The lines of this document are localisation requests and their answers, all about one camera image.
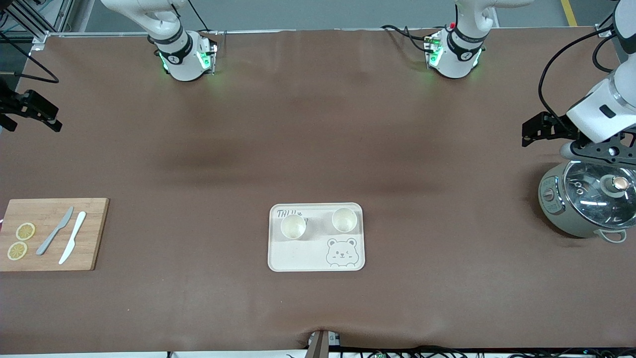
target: brown tabletop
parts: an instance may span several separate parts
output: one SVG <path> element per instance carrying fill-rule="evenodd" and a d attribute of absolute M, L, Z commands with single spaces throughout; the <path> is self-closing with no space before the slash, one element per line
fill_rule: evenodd
<path fill-rule="evenodd" d="M 36 56 L 60 83 L 21 90 L 64 127 L 2 133 L 0 209 L 111 202 L 95 271 L 0 275 L 0 353 L 298 348 L 316 329 L 371 347 L 635 346 L 636 238 L 555 229 L 536 189 L 563 141 L 521 147 L 544 65 L 588 32 L 494 30 L 461 80 L 381 31 L 231 35 L 191 83 L 145 38 L 50 38 Z M 553 66 L 557 112 L 603 77 L 597 43 Z M 361 271 L 268 269 L 272 205 L 339 201 L 364 209 Z"/>

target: knife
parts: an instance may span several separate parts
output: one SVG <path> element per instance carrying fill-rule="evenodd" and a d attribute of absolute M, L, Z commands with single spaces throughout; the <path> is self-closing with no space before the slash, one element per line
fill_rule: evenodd
<path fill-rule="evenodd" d="M 46 251 L 48 246 L 51 245 L 51 241 L 53 241 L 53 238 L 55 237 L 57 232 L 60 231 L 63 227 L 66 226 L 66 224 L 69 223 L 69 220 L 71 219 L 71 215 L 73 214 L 73 210 L 74 210 L 73 207 L 69 208 L 69 211 L 66 212 L 66 214 L 62 218 L 62 221 L 60 221 L 60 223 L 57 224 L 57 227 L 53 230 L 51 235 L 49 235 L 46 238 L 46 240 L 42 243 L 42 245 L 40 245 L 40 247 L 38 247 L 38 251 L 36 251 L 36 255 L 43 255 L 44 254 L 44 252 Z"/>
<path fill-rule="evenodd" d="M 78 231 L 80 230 L 81 224 L 84 222 L 84 218 L 86 217 L 85 211 L 80 211 L 78 214 L 77 220 L 75 220 L 75 227 L 73 227 L 73 233 L 71 233 L 71 238 L 69 239 L 69 243 L 66 244 L 66 248 L 64 249 L 64 253 L 60 258 L 60 262 L 58 264 L 63 264 L 66 259 L 69 258 L 71 252 L 75 248 L 75 236 L 77 236 Z"/>

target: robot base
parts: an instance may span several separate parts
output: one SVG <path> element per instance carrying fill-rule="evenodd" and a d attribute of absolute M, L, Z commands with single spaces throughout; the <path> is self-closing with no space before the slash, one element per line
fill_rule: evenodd
<path fill-rule="evenodd" d="M 184 82 L 196 80 L 204 73 L 214 73 L 217 50 L 216 44 L 210 45 L 209 38 L 205 38 L 195 31 L 187 31 L 187 33 L 193 40 L 192 50 L 180 64 L 170 63 L 160 55 L 166 72 L 176 80 Z"/>
<path fill-rule="evenodd" d="M 431 50 L 431 54 L 426 54 L 426 64 L 429 68 L 436 69 L 442 76 L 449 78 L 462 78 L 477 66 L 481 50 L 474 56 L 472 61 L 460 61 L 448 48 L 448 31 L 443 29 L 432 34 L 424 43 L 424 48 Z"/>

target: cup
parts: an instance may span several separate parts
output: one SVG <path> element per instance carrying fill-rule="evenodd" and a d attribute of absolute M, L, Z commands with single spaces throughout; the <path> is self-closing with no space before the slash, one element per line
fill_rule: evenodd
<path fill-rule="evenodd" d="M 331 216 L 331 223 L 341 233 L 348 233 L 356 228 L 357 215 L 349 208 L 340 208 Z"/>
<path fill-rule="evenodd" d="M 307 230 L 307 223 L 300 215 L 288 215 L 282 219 L 280 230 L 286 238 L 295 240 L 303 236 L 305 230 Z"/>

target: bear drawing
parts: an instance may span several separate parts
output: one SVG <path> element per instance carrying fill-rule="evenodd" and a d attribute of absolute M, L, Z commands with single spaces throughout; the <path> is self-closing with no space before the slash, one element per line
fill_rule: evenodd
<path fill-rule="evenodd" d="M 346 241 L 329 239 L 329 241 L 327 241 L 327 246 L 329 247 L 327 263 L 331 265 L 331 267 L 354 267 L 360 259 L 356 251 L 356 245 L 357 242 L 354 238 L 349 238 Z"/>

